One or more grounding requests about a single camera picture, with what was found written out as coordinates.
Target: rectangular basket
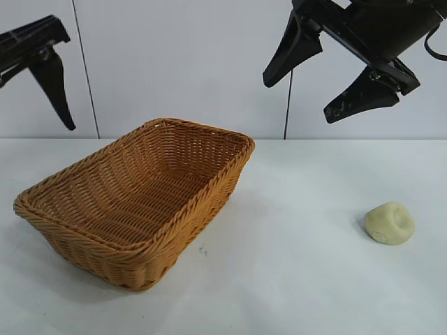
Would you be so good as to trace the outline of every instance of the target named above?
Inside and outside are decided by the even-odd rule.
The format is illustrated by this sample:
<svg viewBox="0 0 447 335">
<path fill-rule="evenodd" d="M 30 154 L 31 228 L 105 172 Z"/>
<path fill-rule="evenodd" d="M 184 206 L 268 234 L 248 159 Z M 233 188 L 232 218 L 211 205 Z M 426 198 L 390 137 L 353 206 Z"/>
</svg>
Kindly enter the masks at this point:
<svg viewBox="0 0 447 335">
<path fill-rule="evenodd" d="M 243 134 L 153 120 L 24 191 L 14 210 L 75 265 L 146 290 L 225 205 L 253 150 Z"/>
</svg>

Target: wicker basket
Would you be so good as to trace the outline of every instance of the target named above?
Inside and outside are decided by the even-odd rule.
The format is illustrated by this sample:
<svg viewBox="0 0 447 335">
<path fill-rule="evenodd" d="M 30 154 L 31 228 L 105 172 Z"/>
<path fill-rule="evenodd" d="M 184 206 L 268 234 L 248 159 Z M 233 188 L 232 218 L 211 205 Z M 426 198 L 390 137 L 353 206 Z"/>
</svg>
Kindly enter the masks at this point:
<svg viewBox="0 0 447 335">
<path fill-rule="evenodd" d="M 67 260 L 146 290 L 225 205 L 253 150 L 246 135 L 153 120 L 24 191 L 14 210 Z"/>
</svg>

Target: white wall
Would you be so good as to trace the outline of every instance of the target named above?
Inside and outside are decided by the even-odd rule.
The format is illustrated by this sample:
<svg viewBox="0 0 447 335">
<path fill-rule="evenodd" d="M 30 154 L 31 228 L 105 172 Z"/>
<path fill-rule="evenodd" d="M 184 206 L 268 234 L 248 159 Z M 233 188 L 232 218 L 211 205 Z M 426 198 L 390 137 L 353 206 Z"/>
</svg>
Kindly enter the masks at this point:
<svg viewBox="0 0 447 335">
<path fill-rule="evenodd" d="M 1 0 L 0 33 L 54 14 L 71 37 L 55 49 L 65 68 L 67 100 L 77 129 L 70 132 L 29 70 L 0 89 L 0 137 L 96 137 L 71 0 Z"/>
<path fill-rule="evenodd" d="M 447 138 L 447 62 L 432 58 L 423 41 L 400 57 L 416 74 L 420 87 L 400 96 L 395 107 L 366 111 L 334 124 L 326 123 L 323 108 L 365 65 L 325 33 L 321 43 L 322 54 L 295 68 L 287 138 Z M 447 54 L 447 22 L 430 45 Z"/>
<path fill-rule="evenodd" d="M 263 86 L 290 0 L 75 0 L 101 137 L 179 117 L 284 133 L 288 82 Z"/>
</svg>

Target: basket side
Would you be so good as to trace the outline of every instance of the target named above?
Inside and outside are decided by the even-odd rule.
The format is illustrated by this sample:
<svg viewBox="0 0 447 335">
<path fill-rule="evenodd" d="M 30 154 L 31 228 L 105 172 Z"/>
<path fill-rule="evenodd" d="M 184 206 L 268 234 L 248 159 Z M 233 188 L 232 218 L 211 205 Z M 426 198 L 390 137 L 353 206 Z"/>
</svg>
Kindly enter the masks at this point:
<svg viewBox="0 0 447 335">
<path fill-rule="evenodd" d="M 159 123 L 164 159 L 171 170 L 211 179 L 253 145 L 246 135 L 179 119 Z"/>
</svg>

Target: play dough ball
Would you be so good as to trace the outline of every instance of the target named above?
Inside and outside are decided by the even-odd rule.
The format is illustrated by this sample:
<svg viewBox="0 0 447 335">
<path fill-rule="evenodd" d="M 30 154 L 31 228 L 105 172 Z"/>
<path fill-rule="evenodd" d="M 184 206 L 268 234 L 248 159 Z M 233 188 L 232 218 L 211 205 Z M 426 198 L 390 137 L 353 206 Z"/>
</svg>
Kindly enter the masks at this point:
<svg viewBox="0 0 447 335">
<path fill-rule="evenodd" d="M 403 204 L 387 202 L 365 216 L 366 230 L 373 239 L 385 244 L 402 244 L 414 234 L 414 220 Z"/>
</svg>

